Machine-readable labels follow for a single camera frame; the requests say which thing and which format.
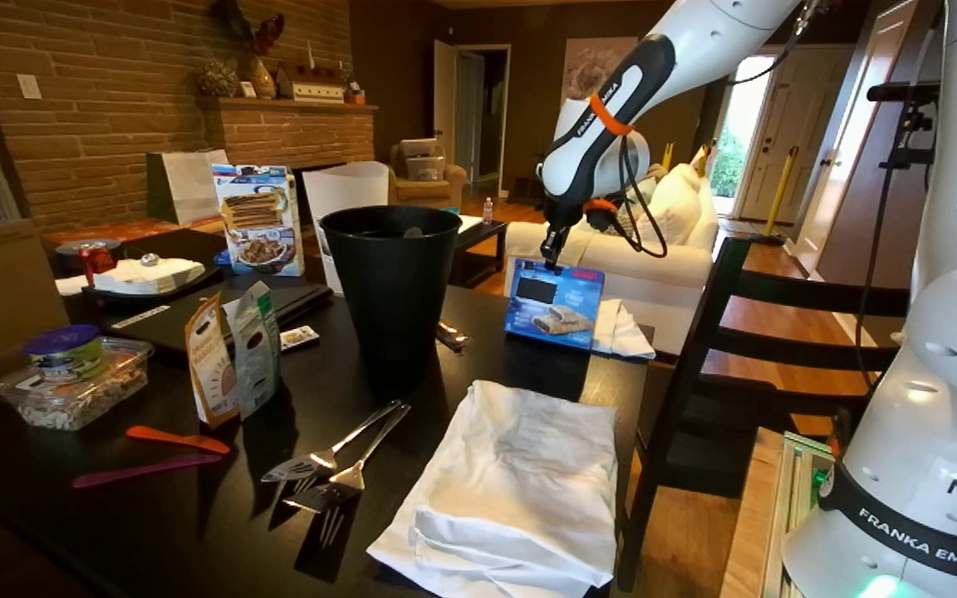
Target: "table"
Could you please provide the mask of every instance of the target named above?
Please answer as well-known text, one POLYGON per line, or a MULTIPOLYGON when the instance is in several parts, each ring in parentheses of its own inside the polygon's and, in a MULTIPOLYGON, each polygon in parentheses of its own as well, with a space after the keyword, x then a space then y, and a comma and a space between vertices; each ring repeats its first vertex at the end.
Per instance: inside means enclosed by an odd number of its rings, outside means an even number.
POLYGON ((644 364, 509 341, 502 310, 502 300, 449 290, 442 315, 468 346, 437 348, 430 377, 404 389, 416 409, 369 463, 369 493, 356 501, 342 541, 324 553, 304 535, 313 519, 281 507, 279 488, 259 484, 259 476, 330 444, 389 398, 360 377, 345 302, 304 315, 322 335, 320 346, 281 360, 281 392, 262 413, 216 433, 232 441, 219 466, 71 488, 78 473, 178 455, 171 444, 122 440, 135 423, 195 433, 190 378, 171 360, 153 360, 153 384, 76 436, 31 429, 0 401, 0 526, 98 595, 422 595, 373 563, 364 546, 396 515, 473 378, 615 404, 617 455, 628 466, 644 364))
POLYGON ((478 226, 457 232, 449 282, 451 285, 478 285, 493 273, 502 273, 506 230, 509 230, 506 224, 493 219, 493 224, 478 224, 478 226), (496 255, 468 253, 484 240, 496 240, 496 255))

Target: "cup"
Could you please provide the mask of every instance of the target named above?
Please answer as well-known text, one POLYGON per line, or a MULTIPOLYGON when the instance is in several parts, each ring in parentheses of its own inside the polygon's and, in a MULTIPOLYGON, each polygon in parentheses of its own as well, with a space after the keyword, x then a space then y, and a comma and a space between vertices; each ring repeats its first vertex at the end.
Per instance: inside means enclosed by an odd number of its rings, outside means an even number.
POLYGON ((369 369, 425 372, 457 224, 430 207, 360 207, 320 219, 369 369))

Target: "white cloth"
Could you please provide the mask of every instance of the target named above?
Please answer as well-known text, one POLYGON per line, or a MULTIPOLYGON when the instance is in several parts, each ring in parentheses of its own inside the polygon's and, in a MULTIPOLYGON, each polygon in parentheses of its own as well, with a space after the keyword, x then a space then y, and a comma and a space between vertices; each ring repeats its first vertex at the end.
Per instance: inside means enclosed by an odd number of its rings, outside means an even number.
POLYGON ((602 354, 653 360, 648 335, 622 300, 602 300, 590 348, 602 354))
POLYGON ((615 413, 473 381, 369 556, 451 598, 564 598, 615 568, 615 413))

